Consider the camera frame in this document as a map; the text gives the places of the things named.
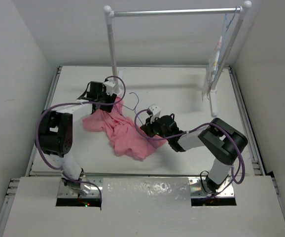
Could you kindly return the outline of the pink t shirt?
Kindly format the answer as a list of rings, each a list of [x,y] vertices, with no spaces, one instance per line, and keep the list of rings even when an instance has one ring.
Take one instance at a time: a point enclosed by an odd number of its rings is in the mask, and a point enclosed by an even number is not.
[[[113,106],[110,113],[96,110],[83,119],[83,127],[89,132],[105,132],[110,146],[117,156],[127,155],[143,160],[156,152],[166,141],[153,141],[139,135],[134,128],[134,121],[123,116],[123,103]]]

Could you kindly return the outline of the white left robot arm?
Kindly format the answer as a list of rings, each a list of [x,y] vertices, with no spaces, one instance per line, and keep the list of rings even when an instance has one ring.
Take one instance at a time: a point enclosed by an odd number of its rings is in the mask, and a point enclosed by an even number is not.
[[[36,147],[44,162],[60,170],[67,180],[79,182],[83,169],[72,155],[73,125],[97,110],[110,113],[117,104],[117,78],[104,82],[91,81],[75,102],[63,103],[44,110],[37,124]]]

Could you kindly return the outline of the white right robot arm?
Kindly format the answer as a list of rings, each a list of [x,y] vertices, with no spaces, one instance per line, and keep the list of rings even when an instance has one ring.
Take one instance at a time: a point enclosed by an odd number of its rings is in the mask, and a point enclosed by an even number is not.
[[[179,129],[175,115],[165,115],[151,120],[148,117],[140,129],[149,138],[156,135],[168,141],[175,152],[186,152],[197,147],[206,147],[215,157],[212,168],[208,172],[205,184],[206,193],[217,193],[226,180],[235,160],[248,144],[247,138],[238,130],[220,118],[214,118],[209,124],[195,131]]]

